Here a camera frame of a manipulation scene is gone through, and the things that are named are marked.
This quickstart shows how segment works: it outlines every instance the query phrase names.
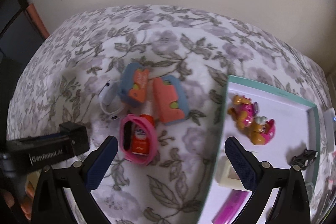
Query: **orange and blue eraser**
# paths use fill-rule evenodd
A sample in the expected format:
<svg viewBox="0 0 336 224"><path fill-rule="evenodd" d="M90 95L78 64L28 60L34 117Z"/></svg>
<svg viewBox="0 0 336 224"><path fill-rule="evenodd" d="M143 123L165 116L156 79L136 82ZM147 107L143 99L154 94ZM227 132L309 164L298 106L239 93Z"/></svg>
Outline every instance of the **orange and blue eraser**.
<svg viewBox="0 0 336 224"><path fill-rule="evenodd" d="M172 75L155 78L153 93L161 122L169 126L187 119L189 107L179 79Z"/></svg>
<svg viewBox="0 0 336 224"><path fill-rule="evenodd" d="M146 100L149 70L139 63L126 66L120 80L118 95L124 103L139 107Z"/></svg>

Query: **white tray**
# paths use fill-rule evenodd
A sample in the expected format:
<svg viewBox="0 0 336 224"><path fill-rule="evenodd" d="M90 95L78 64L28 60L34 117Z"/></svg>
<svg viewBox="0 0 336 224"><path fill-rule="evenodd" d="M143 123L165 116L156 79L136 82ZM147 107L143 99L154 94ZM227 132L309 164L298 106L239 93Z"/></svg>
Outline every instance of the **white tray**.
<svg viewBox="0 0 336 224"><path fill-rule="evenodd" d="M275 120L276 134L268 144L253 145L250 139L236 128L232 117L227 114L228 108L232 107L231 101L234 95L245 95L247 98L251 98L252 102L258 102L258 116L266 116L268 120ZM228 137L235 136L246 150L257 152L256 157L259 161L268 161L276 168L289 169L290 159L301 154L304 148L320 152L319 115L317 106L312 102L273 86L233 75L228 78L224 97L222 136L209 192L199 217L199 224L211 223L232 191L230 188L218 185L226 159L224 143ZM320 156L307 170L302 172L305 182L312 182L314 186L318 175L319 160ZM278 189L272 191L258 223L265 223L277 193Z"/></svg>

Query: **bed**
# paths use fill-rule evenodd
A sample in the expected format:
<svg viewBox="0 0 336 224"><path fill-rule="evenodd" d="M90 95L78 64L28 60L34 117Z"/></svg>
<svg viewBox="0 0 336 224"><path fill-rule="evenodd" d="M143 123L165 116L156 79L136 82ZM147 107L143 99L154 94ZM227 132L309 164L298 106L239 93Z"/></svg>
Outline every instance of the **bed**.
<svg viewBox="0 0 336 224"><path fill-rule="evenodd" d="M103 114L97 95L130 62L147 67L150 77L179 78L190 115L173 126L158 124L159 152L149 166L125 161L118 152L100 187L91 192L111 223L196 223L213 171L228 75L273 85L317 104L321 151L312 219L320 213L332 162L322 116L331 102L322 69L268 32L203 10L122 6L70 17L21 75L9 107L7 139L54 133L66 121L88 128L90 151L108 135L118 138L119 121ZM71 193L67 195L84 223Z"/></svg>

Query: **purple marker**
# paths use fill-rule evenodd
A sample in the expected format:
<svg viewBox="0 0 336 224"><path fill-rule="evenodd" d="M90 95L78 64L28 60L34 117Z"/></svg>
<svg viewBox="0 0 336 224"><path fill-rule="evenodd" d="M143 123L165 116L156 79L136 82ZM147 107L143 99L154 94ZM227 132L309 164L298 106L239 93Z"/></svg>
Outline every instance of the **purple marker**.
<svg viewBox="0 0 336 224"><path fill-rule="evenodd" d="M249 192L232 190L228 199L223 204L215 218L212 220L213 224L228 224L235 216Z"/></svg>

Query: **green circle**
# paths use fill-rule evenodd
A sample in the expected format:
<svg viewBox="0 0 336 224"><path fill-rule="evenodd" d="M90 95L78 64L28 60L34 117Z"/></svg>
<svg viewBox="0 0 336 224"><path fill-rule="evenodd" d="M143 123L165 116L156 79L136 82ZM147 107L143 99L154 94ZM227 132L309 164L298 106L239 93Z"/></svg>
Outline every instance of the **green circle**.
<svg viewBox="0 0 336 224"><path fill-rule="evenodd" d="M170 104L170 108L172 108L172 109L179 108L179 104L178 104L178 102L172 102L172 103Z"/></svg>

